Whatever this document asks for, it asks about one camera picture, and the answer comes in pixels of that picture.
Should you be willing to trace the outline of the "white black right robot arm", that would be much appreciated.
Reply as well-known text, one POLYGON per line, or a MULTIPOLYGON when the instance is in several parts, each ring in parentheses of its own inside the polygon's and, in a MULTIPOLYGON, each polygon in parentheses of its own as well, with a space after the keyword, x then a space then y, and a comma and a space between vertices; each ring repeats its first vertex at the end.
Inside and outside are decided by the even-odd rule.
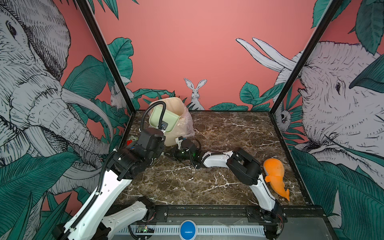
POLYGON ((261 164, 244 149, 236 147, 229 152, 204 152, 200 142, 195 143, 184 137, 176 138, 175 143, 177 146, 168 154, 174 160, 189 160, 195 169, 230 169, 242 184, 250 187, 258 200, 262 214, 270 215, 272 218, 285 215, 280 203, 267 187, 261 164))

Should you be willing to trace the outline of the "cream plastic trash bin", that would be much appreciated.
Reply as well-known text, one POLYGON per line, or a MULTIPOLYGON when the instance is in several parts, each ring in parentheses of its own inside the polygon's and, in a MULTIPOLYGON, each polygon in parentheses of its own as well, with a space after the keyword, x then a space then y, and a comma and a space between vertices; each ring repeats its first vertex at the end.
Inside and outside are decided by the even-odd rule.
POLYGON ((167 125, 165 130, 165 146, 171 147, 177 144, 176 138, 192 138, 195 136, 192 116, 180 98, 172 97, 153 102, 166 103, 166 112, 163 122, 167 125))

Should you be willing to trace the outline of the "light green plastic dustpan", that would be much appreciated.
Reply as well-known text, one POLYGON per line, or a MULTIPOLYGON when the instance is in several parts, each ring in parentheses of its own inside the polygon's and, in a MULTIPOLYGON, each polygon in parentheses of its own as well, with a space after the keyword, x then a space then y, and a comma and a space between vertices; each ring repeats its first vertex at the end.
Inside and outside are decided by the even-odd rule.
MULTIPOLYGON (((163 110, 162 105, 158 105, 152 109, 151 115, 149 118, 149 124, 152 127, 157 128, 159 126, 159 120, 161 117, 162 110, 163 110)), ((162 130, 165 130, 166 133, 171 132, 176 126, 176 123, 179 121, 180 117, 181 116, 169 110, 165 110, 165 113, 162 118, 162 123, 161 123, 162 130)))

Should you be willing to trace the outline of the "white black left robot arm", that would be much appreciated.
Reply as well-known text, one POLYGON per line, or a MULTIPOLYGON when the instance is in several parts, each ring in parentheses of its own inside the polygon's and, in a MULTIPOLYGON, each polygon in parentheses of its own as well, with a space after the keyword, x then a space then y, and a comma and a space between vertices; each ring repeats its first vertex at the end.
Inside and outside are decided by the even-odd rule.
POLYGON ((151 104, 143 117, 158 105, 162 111, 157 128, 144 128, 141 122, 139 139, 118 150, 114 149, 102 166, 96 189, 78 213, 64 225, 57 225, 52 234, 56 240, 110 240, 123 228, 137 221, 149 221, 155 205, 140 197, 131 206, 107 216, 107 212, 134 177, 144 172, 165 149, 167 124, 163 117, 167 106, 163 101, 151 104))

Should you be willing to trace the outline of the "clear plastic bin liner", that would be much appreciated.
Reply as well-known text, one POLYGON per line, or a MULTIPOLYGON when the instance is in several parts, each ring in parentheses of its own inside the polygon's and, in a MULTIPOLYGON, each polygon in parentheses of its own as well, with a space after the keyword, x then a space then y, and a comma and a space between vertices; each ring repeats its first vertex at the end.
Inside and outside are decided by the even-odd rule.
POLYGON ((181 103, 178 105, 167 106, 167 110, 180 116, 174 128, 168 133, 175 137, 192 138, 195 136, 192 116, 187 107, 181 103))

